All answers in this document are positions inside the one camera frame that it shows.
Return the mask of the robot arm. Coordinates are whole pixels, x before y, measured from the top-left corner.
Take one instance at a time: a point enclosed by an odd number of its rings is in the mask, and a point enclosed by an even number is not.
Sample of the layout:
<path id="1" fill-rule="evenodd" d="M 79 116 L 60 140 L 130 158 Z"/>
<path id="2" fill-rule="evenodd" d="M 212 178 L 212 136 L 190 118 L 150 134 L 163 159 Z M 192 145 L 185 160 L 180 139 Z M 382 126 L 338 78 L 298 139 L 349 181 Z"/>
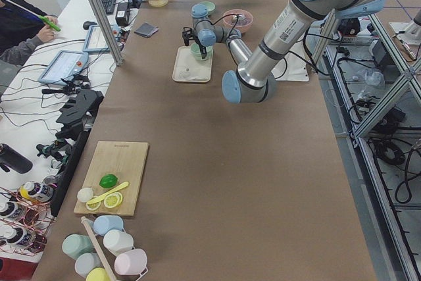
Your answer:
<path id="1" fill-rule="evenodd" d="M 202 4 L 191 9 L 192 26 L 184 28 L 184 43 L 194 41 L 202 58 L 206 48 L 224 43 L 238 66 L 222 78 L 222 92 L 230 103 L 260 103 L 274 92 L 276 80 L 273 68 L 288 53 L 296 41 L 317 20 L 323 20 L 331 11 L 338 19 L 356 18 L 374 14 L 383 9 L 385 0 L 289 0 L 280 16 L 251 51 L 234 27 L 220 27 L 208 19 L 208 10 Z"/>

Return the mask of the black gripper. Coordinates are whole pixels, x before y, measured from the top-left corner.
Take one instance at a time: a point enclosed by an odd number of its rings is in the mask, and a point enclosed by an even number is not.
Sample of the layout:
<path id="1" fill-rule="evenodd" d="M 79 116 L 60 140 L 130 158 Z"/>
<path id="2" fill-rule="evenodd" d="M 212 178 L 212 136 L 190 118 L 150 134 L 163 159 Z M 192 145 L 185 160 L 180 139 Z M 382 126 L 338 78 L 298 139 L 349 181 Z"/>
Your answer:
<path id="1" fill-rule="evenodd" d="M 201 59 L 204 61 L 207 59 L 207 48 L 203 45 L 201 45 L 199 38 L 197 34 L 195 33 L 195 30 L 190 27 L 183 27 L 182 30 L 182 37 L 184 41 L 185 46 L 189 46 L 191 41 L 194 41 L 199 45 L 199 51 L 201 54 Z"/>

